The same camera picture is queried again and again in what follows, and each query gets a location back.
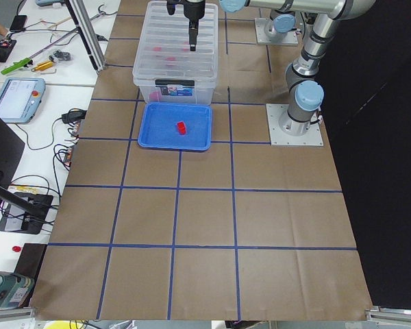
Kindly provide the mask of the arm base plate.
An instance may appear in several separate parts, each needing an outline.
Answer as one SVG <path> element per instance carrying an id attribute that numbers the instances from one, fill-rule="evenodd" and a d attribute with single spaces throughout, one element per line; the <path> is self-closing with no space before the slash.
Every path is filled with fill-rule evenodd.
<path id="1" fill-rule="evenodd" d="M 323 138 L 318 117 L 314 113 L 305 123 L 288 116 L 288 104 L 266 104 L 269 136 L 272 146 L 322 147 Z"/>
<path id="2" fill-rule="evenodd" d="M 277 45 L 296 47 L 298 39 L 295 31 L 291 29 L 285 32 L 278 32 L 273 21 L 268 18 L 255 18 L 256 40 L 259 45 Z"/>

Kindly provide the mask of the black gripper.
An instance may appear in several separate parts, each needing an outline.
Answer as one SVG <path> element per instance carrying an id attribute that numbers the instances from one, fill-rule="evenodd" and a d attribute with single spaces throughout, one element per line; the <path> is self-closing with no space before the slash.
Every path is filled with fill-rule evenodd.
<path id="1" fill-rule="evenodd" d="M 169 15 L 174 15 L 175 6 L 182 5 L 184 16 L 189 19 L 189 47 L 190 51 L 196 51 L 199 31 L 199 20 L 205 15 L 205 0 L 167 0 L 166 9 Z"/>

